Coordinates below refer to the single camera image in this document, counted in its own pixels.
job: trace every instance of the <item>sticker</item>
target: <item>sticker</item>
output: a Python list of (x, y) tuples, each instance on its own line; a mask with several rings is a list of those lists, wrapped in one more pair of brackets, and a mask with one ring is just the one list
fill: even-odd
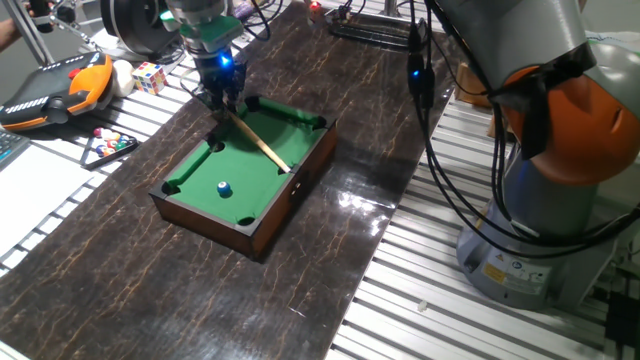
[(533, 265), (496, 249), (482, 268), (484, 275), (504, 287), (533, 295), (542, 292), (550, 271), (550, 266)]

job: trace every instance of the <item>cue ball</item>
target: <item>cue ball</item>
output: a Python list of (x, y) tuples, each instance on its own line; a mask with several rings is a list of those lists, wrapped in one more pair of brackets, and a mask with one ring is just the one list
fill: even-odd
[(222, 197), (227, 197), (231, 195), (231, 186), (229, 186), (229, 183), (227, 183), (226, 181), (223, 181), (220, 184), (218, 184), (218, 194), (220, 194), (220, 196)]

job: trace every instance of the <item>dark marble surface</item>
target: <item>dark marble surface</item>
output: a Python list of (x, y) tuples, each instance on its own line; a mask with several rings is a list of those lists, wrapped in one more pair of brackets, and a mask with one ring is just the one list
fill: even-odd
[[(340, 137), (264, 263), (163, 221), (147, 195), (211, 124), (192, 101), (0, 280), (0, 340), (33, 359), (324, 356), (423, 142), (406, 54), (312, 32), (299, 3), (272, 31), (247, 48), (247, 92), (336, 116)], [(435, 57), (433, 117), (451, 85)]]

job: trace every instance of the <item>person's arm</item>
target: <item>person's arm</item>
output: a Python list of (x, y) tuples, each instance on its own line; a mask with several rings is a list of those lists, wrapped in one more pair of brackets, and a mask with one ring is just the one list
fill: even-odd
[(20, 39), (20, 36), (20, 31), (13, 19), (0, 22), (0, 52), (3, 52), (4, 49)]

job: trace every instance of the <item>gray device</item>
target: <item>gray device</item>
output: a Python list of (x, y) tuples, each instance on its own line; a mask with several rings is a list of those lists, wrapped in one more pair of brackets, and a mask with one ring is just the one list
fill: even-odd
[(0, 130), (0, 171), (29, 147), (29, 139)]

